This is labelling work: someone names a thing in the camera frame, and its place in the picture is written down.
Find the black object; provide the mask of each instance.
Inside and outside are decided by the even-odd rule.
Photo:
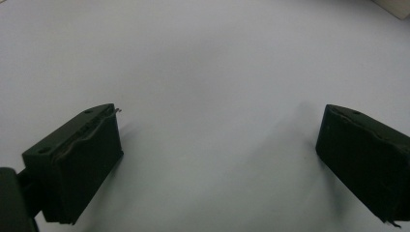
[[[327,105],[318,156],[383,222],[410,220],[410,138],[356,110]]]
[[[0,231],[37,231],[39,211],[48,222],[77,221],[123,156],[116,112],[114,104],[87,109],[24,152],[18,175],[0,168]]]

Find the beige object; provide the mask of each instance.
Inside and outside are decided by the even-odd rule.
[[[373,0],[392,15],[404,19],[410,15],[410,0]]]

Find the round hole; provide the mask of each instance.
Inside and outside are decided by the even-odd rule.
[[[51,150],[50,147],[44,147],[44,148],[42,148],[42,149],[39,150],[39,153],[40,153],[40,154],[44,154],[44,153],[49,152],[50,150]]]

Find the dark object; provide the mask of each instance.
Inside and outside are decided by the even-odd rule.
[[[318,156],[383,222],[410,220],[410,138],[365,114],[327,105]]]
[[[24,152],[18,176],[0,169],[0,231],[36,231],[39,211],[49,222],[77,221],[123,156],[116,112],[114,104],[87,109]],[[4,227],[20,220],[31,229]]]

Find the white surface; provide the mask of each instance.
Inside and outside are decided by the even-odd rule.
[[[41,231],[396,231],[314,145],[326,103],[410,134],[409,29],[357,0],[6,1],[0,163],[114,102],[122,162]]]

